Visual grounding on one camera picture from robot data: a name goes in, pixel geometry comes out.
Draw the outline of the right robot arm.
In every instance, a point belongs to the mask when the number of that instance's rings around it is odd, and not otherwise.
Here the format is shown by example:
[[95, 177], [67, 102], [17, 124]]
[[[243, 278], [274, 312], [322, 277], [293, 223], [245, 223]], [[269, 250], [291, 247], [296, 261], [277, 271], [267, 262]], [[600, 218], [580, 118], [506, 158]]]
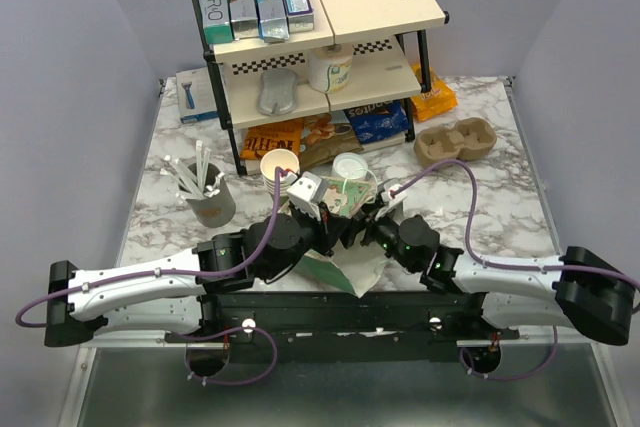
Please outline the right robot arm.
[[443, 245], [419, 215], [397, 222], [386, 209], [362, 209], [355, 217], [362, 245], [378, 244], [386, 257], [420, 276], [437, 294], [480, 295], [464, 309], [460, 326], [480, 339], [494, 328], [572, 328], [608, 345], [629, 341], [636, 288], [630, 278], [582, 247], [537, 259], [480, 256], [469, 247]]

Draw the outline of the green Fresh paper bag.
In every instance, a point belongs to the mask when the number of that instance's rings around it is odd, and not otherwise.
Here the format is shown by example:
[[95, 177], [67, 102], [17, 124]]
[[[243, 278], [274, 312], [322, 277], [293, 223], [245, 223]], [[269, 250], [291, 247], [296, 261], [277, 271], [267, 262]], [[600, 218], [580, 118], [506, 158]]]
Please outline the green Fresh paper bag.
[[[371, 182], [366, 182], [365, 192], [358, 196], [355, 204], [347, 207], [347, 215], [343, 216], [342, 206], [348, 203], [348, 199], [345, 194], [336, 191], [341, 183], [333, 178], [324, 179], [328, 181], [328, 188], [320, 211], [327, 209], [330, 213], [348, 218], [349, 227], [340, 236], [331, 256], [308, 251], [292, 268], [292, 273], [306, 279], [314, 287], [331, 288], [361, 298], [378, 283], [389, 263], [382, 257], [379, 247], [360, 244], [364, 232], [358, 227], [357, 216], [373, 205], [374, 187]], [[295, 208], [290, 200], [287, 207], [287, 214]]]

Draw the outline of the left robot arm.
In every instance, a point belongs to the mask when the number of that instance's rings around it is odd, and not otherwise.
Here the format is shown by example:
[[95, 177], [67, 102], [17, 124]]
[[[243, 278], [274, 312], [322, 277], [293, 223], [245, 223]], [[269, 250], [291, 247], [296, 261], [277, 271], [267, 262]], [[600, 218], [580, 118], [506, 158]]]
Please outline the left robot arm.
[[272, 281], [309, 251], [331, 254], [350, 222], [328, 210], [314, 218], [293, 208], [156, 261], [107, 270], [55, 262], [49, 270], [44, 344], [67, 347], [108, 331], [146, 330], [149, 322], [134, 318], [135, 305]]

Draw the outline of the stack of green paper cups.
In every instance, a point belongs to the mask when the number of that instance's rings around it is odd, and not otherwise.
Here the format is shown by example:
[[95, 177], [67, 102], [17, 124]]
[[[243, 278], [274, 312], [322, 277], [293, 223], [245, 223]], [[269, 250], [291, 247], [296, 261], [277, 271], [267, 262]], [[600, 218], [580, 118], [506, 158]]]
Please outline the stack of green paper cups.
[[276, 181], [279, 181], [279, 193], [285, 193], [299, 177], [298, 156], [286, 149], [271, 150], [261, 159], [260, 172], [264, 187], [270, 195], [276, 193]]

